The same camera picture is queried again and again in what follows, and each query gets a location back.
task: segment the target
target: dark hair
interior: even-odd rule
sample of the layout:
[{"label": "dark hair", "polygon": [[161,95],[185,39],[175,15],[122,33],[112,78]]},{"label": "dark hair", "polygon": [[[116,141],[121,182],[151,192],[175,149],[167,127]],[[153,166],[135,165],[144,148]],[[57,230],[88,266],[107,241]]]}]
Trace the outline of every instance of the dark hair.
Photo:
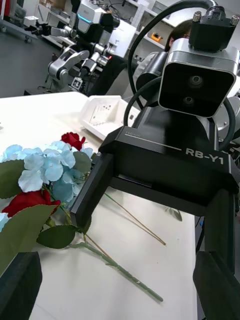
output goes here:
[{"label": "dark hair", "polygon": [[182,23],[177,25],[170,33],[170,35],[166,41],[166,46],[165,46],[164,51],[166,51],[166,52],[169,51],[169,49],[170,49],[169,42],[170,42],[171,38],[173,38],[174,41],[177,39],[183,38],[184,35],[191,30],[192,23],[193,23],[193,20],[191,19],[191,20],[183,21]]}]

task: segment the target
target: white tray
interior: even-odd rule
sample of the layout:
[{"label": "white tray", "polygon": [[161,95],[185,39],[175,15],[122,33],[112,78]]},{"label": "white tray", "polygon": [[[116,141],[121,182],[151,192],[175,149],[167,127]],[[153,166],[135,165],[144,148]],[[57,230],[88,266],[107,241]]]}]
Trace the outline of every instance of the white tray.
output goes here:
[{"label": "white tray", "polygon": [[[92,95],[83,106],[80,121],[87,130],[104,140],[110,132],[123,126],[127,105],[120,95]],[[130,127],[139,112],[136,108],[131,108],[128,117]]]}]

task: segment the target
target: person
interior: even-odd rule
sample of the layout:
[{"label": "person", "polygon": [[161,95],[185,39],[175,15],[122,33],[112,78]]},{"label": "person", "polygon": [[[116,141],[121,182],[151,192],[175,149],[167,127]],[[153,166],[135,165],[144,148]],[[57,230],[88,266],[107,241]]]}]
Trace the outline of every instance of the person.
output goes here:
[{"label": "person", "polygon": [[190,37],[190,32],[192,29],[192,23],[193,20],[186,20],[181,22],[179,25],[177,25],[172,32],[170,33],[169,37],[167,38],[166,45],[165,45],[165,52],[168,52],[174,43],[175,40],[180,38],[187,38]]}]

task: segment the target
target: orange object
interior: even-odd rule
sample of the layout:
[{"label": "orange object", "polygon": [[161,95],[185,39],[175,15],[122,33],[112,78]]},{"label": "orange object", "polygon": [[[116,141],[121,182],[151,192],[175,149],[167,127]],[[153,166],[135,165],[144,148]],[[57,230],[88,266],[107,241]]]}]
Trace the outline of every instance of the orange object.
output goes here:
[{"label": "orange object", "polygon": [[162,40],[162,37],[159,36],[157,33],[153,33],[151,35],[151,39],[159,43]]}]

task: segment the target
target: table surface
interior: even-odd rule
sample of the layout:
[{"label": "table surface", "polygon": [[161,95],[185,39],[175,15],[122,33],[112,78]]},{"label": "table surface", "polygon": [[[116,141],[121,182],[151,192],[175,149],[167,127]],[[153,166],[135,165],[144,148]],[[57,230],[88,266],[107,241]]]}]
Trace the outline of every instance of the table surface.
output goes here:
[{"label": "table surface", "polygon": [[[35,147],[74,131],[97,150],[101,141],[80,124],[87,97],[55,93],[0,99],[0,151]],[[127,193],[107,191],[166,242],[163,246],[103,196],[88,234],[116,262],[163,297],[157,302],[85,249],[39,247],[43,280],[30,320],[196,320],[194,217],[183,221],[165,207]]]}]

